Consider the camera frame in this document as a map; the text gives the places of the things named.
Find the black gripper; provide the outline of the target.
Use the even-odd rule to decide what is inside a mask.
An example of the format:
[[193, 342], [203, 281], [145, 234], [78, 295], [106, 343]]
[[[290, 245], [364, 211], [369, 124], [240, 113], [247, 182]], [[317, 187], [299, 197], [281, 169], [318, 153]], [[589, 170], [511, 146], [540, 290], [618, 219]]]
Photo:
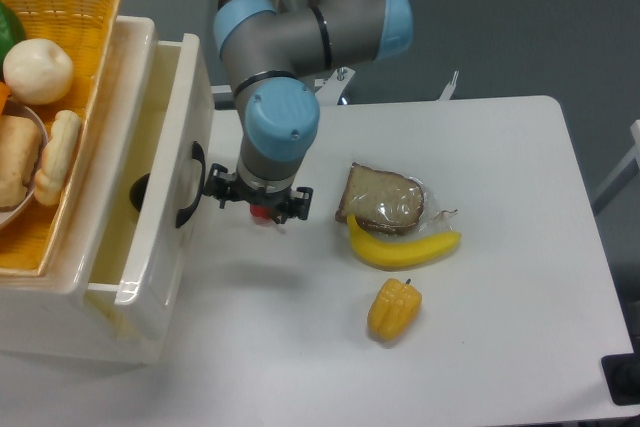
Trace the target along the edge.
[[286, 223], [289, 219], [307, 220], [313, 199], [311, 187], [289, 187], [269, 192], [264, 186], [251, 187], [237, 173], [213, 163], [206, 178], [202, 194], [218, 201], [224, 209], [228, 202], [243, 201], [250, 205], [272, 209], [275, 223]]

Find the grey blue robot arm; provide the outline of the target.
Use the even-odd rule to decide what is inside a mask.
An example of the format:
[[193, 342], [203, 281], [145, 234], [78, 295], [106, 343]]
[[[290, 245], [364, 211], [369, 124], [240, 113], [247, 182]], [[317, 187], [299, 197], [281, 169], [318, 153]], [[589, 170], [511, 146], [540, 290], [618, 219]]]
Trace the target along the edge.
[[213, 33], [243, 138], [234, 172], [202, 166], [198, 195], [306, 219], [313, 191], [294, 180], [320, 115], [306, 78], [398, 55], [413, 32], [408, 0], [227, 0]]

